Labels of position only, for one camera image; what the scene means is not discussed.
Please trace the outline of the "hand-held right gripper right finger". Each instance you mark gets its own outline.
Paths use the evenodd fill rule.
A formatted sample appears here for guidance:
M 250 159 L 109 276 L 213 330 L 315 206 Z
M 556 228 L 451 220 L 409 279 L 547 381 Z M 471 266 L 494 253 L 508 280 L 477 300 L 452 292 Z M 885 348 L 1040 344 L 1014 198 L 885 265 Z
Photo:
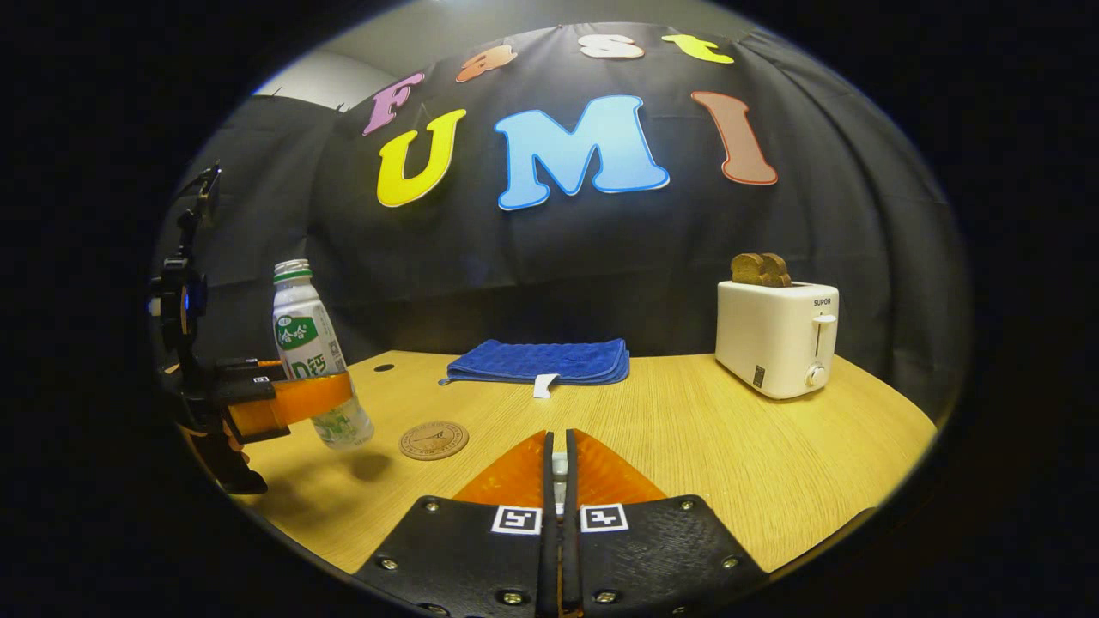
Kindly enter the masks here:
M 577 429 L 562 478 L 562 613 L 710 617 L 768 580 L 699 495 L 667 495 Z

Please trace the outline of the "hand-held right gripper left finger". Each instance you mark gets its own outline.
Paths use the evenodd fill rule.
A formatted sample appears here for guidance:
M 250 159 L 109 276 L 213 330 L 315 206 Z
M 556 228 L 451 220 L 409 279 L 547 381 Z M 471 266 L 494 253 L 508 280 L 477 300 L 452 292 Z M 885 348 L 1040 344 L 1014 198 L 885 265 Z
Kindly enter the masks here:
M 522 439 L 456 495 L 423 495 L 355 572 L 421 613 L 554 617 L 554 434 Z

